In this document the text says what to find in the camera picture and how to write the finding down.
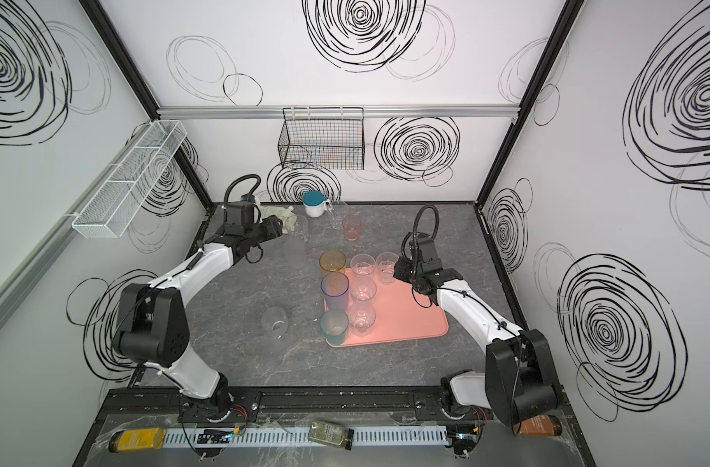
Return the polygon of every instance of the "table surface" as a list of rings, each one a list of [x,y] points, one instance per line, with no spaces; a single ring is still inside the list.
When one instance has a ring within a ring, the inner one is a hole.
[[[351,205],[363,219],[362,236],[344,240],[326,216],[309,219],[308,257],[303,269],[287,264],[283,238],[262,244],[257,264],[245,259],[218,275],[186,307],[191,344],[210,367],[228,378],[230,386],[420,386],[437,385],[440,378],[464,369],[484,371],[484,351],[452,316],[442,337],[384,344],[332,348],[318,328],[323,312],[318,257],[329,248],[348,258],[358,253],[373,257],[398,253],[412,229],[420,205]],[[439,205],[440,229],[435,240],[444,267],[453,267],[472,289],[504,317],[512,320],[480,224],[471,205]],[[300,213],[302,206],[296,205]],[[207,236],[222,222],[217,209]],[[432,232],[427,211],[420,230]],[[252,251],[249,257],[257,257]],[[280,338],[260,324],[261,314],[281,306],[288,331]],[[170,386],[148,370],[142,384]]]

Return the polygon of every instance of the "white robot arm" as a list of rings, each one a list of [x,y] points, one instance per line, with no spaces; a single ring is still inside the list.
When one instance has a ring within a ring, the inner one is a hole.
[[[210,405],[218,407],[218,421],[231,403],[227,379],[192,349],[184,307],[215,276],[245,257],[249,248],[282,234],[282,223],[274,216],[261,223],[249,222],[253,212],[246,203],[252,204],[243,200],[227,206],[231,221],[195,255],[149,284],[124,289],[121,324],[113,342],[117,352],[157,369],[187,397],[209,399]],[[556,407],[561,393],[546,339],[538,331],[524,331],[503,318],[460,274],[443,269],[433,243],[437,229],[432,237],[416,233],[425,209],[433,209],[437,219],[434,206],[420,210],[410,243],[412,259],[404,254],[405,238],[394,277],[411,283],[414,291],[428,295],[452,314],[486,354],[485,374],[467,371],[451,378],[451,400],[444,409],[460,413],[461,407],[490,407],[511,426]]]
[[[256,185],[241,201],[228,203],[238,182],[256,179]],[[158,370],[183,395],[208,400],[218,408],[217,419],[229,413],[231,396],[222,374],[210,368],[192,349],[184,307],[215,276],[247,257],[251,248],[282,235],[276,216],[255,219],[258,209],[253,191],[261,182],[257,175],[240,177],[228,187],[224,221],[217,234],[199,251],[173,270],[147,284],[130,284],[119,302],[119,325],[112,347],[129,359]]]
[[[417,231],[427,209],[435,214],[432,235]],[[444,410],[460,414],[467,406],[490,407],[511,427],[554,409],[563,396],[546,338],[537,330],[526,331],[506,320],[472,291],[461,274],[443,268],[434,242],[438,225],[438,209],[422,206],[412,231],[402,241],[394,277],[453,315],[485,352],[484,374],[466,371],[451,377]]]

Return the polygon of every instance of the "white wall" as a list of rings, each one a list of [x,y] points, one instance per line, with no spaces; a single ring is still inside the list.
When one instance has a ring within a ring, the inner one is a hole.
[[[601,467],[710,465],[710,164],[665,165],[710,149],[643,129],[710,145],[710,10],[679,23],[695,5],[589,0],[559,112],[527,124],[485,207]]]
[[[327,23],[315,8],[328,3],[313,0],[103,2],[162,106],[517,103],[563,3],[387,0],[378,14],[367,7],[375,3],[342,2],[354,10]],[[333,51],[335,43],[349,53]],[[238,175],[266,178],[280,163],[280,117],[184,122],[202,135],[194,143],[215,175],[209,184],[214,201]],[[393,157],[377,139],[384,123],[365,122],[364,170],[348,173],[322,163],[323,173],[311,177],[336,178],[346,201],[474,200],[509,119],[409,123],[421,127],[406,132]],[[453,130],[444,131],[447,125],[456,126],[460,143]],[[457,154],[439,140],[455,141]],[[374,149],[412,174],[379,165]],[[427,169],[424,178],[414,175],[420,169]]]
[[[43,22],[67,23],[82,35],[60,23],[49,23],[54,30],[52,50],[59,44],[66,55],[74,90],[69,114],[57,121],[61,127],[16,138],[18,143],[32,143],[29,146],[0,146],[0,284],[146,118],[76,0],[33,2],[32,7],[19,0],[14,5],[31,18],[39,14]],[[86,50],[101,54],[103,60],[87,60],[68,34],[75,34],[80,44],[87,41]],[[15,58],[25,59],[24,51],[11,50]],[[101,102],[105,96],[102,70],[110,76],[107,102]],[[27,108],[13,100],[2,108]],[[62,103],[53,106],[63,108]],[[74,107],[94,112],[79,114]],[[0,130],[0,135],[11,136],[15,130]],[[176,167],[170,170],[178,177],[178,185],[172,185],[178,191],[167,204],[175,208],[183,201],[180,209],[163,218],[143,209],[120,239],[75,238],[0,330],[0,466],[60,467],[75,459],[102,402],[102,390],[105,394],[107,388],[86,366],[83,328],[65,317],[67,297],[90,277],[110,283],[138,268],[163,274],[183,260],[204,211],[194,195],[184,196],[185,180]],[[167,177],[159,185],[168,186],[170,180]],[[74,321],[84,322],[104,288],[91,280],[72,294],[69,310]],[[86,352],[92,360],[89,341]],[[107,375],[107,370],[92,361],[100,374]],[[21,434],[30,436],[20,442]]]
[[[549,35],[564,2],[389,0],[381,2],[380,15],[358,8],[349,11],[350,16],[333,14],[333,23],[315,19],[320,18],[314,14],[315,3],[107,0],[103,5],[163,106],[231,105],[223,96],[221,78],[234,72],[252,77],[261,86],[262,104],[342,105],[505,102],[498,90],[498,77],[506,62],[524,45]],[[304,5],[310,6],[311,23],[306,21]],[[358,11],[368,14],[370,21],[356,24]],[[351,47],[352,54],[346,56],[326,47],[331,58],[327,60],[309,36],[309,25],[322,31],[322,38],[336,38],[344,47]],[[420,31],[413,34],[417,25]],[[349,36],[336,36],[333,31],[337,28]],[[388,33],[395,29],[405,32]],[[380,46],[362,38],[368,34],[395,47],[408,46],[399,48],[403,52],[400,58],[382,67],[347,65],[345,62],[383,63],[393,55],[391,51],[378,53]],[[210,40],[189,41],[178,53],[167,53],[174,50],[173,40],[184,36]],[[373,53],[367,51],[374,46]],[[405,63],[407,59],[419,63],[412,68]],[[432,67],[432,73],[416,81],[399,79],[389,72],[416,75],[435,63],[442,66]],[[243,77],[231,98],[238,98],[238,105],[254,105],[259,86]]]
[[[26,98],[15,98],[0,90],[5,99],[0,101],[0,111],[23,111],[24,116],[31,117],[27,123],[0,131],[0,285],[61,216],[68,214],[72,203],[116,156],[132,129],[147,118],[78,2],[39,1],[30,7],[16,0],[12,4],[33,19],[35,28],[48,23],[51,32],[40,34],[49,42],[53,38],[62,54],[54,53],[56,47],[52,46],[54,64],[42,66],[41,70],[61,78],[65,70],[63,55],[71,84],[57,84],[54,90],[59,96],[64,94],[64,88],[70,88],[72,93],[65,106],[53,99],[49,90],[44,91],[45,104],[36,112],[39,99],[35,91]],[[31,32],[18,28],[22,35],[15,35],[4,18],[0,16],[0,33],[10,33],[9,45],[17,51],[14,56],[25,61],[26,54],[35,51],[24,46],[15,49],[14,45],[24,43],[22,37]],[[35,63],[46,60],[32,62],[32,67],[22,68],[21,73],[38,70]],[[6,85],[15,82],[14,73],[8,70],[6,76]],[[43,85],[51,89],[49,81]],[[50,113],[61,117],[40,116]],[[9,137],[30,132],[33,126],[45,129],[27,137]]]

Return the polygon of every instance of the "white mesh shelf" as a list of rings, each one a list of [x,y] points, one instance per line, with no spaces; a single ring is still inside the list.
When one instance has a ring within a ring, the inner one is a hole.
[[[119,238],[186,138],[178,120],[156,120],[117,163],[72,228],[85,238]]]

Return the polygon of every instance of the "red wire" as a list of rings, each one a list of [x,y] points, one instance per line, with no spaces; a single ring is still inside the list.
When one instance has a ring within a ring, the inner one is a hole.
[[[487,414],[485,413],[485,410],[479,406],[478,407],[472,406],[472,410],[474,411],[474,413],[477,414],[477,421],[482,421],[482,420],[480,420],[480,413],[477,411],[477,409],[482,411],[482,416],[485,418],[485,423],[487,423]]]

